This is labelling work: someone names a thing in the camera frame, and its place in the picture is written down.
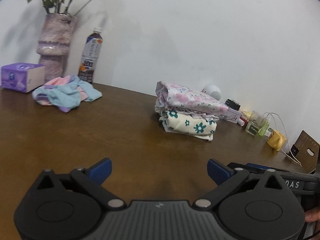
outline circular cover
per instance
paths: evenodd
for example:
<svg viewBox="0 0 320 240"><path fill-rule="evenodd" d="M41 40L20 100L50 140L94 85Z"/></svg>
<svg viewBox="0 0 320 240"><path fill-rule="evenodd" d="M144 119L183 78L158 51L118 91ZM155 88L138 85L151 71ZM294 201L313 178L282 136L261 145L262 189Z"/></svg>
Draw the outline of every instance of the circular cover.
<svg viewBox="0 0 320 240"><path fill-rule="evenodd" d="M76 192L43 189L26 195L18 206L15 225L25 238L70 240L89 233L101 217L99 204Z"/></svg>
<svg viewBox="0 0 320 240"><path fill-rule="evenodd" d="M304 225L300 204L291 192L270 190L238 193L220 204L218 215L232 235L248 240L295 239L299 235Z"/></svg>

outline ribbed gray panel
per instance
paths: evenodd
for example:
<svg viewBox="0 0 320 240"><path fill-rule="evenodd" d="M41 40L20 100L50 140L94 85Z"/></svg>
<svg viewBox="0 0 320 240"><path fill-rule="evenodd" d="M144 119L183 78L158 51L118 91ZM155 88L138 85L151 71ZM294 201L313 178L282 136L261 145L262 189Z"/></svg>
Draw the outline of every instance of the ribbed gray panel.
<svg viewBox="0 0 320 240"><path fill-rule="evenodd" d="M235 240L210 212L187 201L133 201L123 211L109 212L84 240Z"/></svg>

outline mug handle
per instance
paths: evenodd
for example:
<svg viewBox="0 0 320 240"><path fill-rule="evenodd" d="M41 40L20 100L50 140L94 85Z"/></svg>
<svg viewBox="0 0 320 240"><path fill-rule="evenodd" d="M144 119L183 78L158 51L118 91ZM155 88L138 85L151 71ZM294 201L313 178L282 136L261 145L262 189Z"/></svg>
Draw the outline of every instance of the mug handle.
<svg viewBox="0 0 320 240"><path fill-rule="evenodd" d="M278 141L278 143L277 143L277 145L276 145L276 151L280 151L280 149L281 149L281 146L282 146L282 143L283 143L283 139L282 139L282 137L280 137L279 138L279 141Z"/></svg>

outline green bottle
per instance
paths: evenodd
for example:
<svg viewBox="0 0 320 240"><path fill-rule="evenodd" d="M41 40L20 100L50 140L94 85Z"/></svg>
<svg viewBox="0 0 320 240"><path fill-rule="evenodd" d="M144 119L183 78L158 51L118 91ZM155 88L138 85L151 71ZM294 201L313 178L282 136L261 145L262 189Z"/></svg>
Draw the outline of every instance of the green bottle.
<svg viewBox="0 0 320 240"><path fill-rule="evenodd" d="M259 131L259 135L264 136L266 130L269 128L270 121L271 121L271 114L267 116L267 120L265 121L264 125L261 127Z"/></svg>

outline cream cloth with green flowers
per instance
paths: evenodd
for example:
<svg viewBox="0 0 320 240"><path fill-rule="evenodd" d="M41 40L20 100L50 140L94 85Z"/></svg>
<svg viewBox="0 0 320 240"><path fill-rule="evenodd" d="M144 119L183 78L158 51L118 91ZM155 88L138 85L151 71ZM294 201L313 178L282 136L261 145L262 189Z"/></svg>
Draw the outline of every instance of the cream cloth with green flowers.
<svg viewBox="0 0 320 240"><path fill-rule="evenodd" d="M167 132L183 133L212 141L217 124L212 118L197 118L175 110L161 112L160 121Z"/></svg>

